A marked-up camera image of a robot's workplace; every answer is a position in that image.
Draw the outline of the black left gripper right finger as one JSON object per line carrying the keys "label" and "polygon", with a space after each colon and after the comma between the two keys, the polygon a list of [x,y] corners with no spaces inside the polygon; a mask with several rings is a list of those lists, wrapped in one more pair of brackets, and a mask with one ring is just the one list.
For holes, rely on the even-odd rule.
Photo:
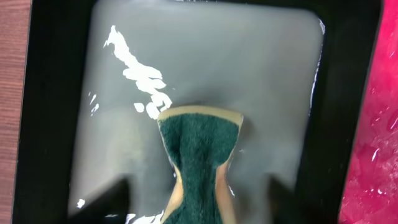
{"label": "black left gripper right finger", "polygon": [[292,192],[271,176],[267,200],[273,224],[308,224]]}

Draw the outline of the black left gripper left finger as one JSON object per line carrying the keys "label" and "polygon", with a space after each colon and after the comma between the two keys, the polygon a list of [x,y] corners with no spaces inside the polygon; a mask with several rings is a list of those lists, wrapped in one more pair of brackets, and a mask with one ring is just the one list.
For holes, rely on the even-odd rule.
{"label": "black left gripper left finger", "polygon": [[125,224],[130,206],[127,179],[120,179],[108,190],[68,218],[68,224]]}

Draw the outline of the green yellow sponge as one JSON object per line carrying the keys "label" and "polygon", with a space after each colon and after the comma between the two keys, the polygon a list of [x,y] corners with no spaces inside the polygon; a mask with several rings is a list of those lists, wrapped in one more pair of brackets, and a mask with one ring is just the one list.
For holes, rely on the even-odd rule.
{"label": "green yellow sponge", "polygon": [[243,119],[209,106],[161,112],[157,124],[176,173],[162,223],[237,222],[226,174]]}

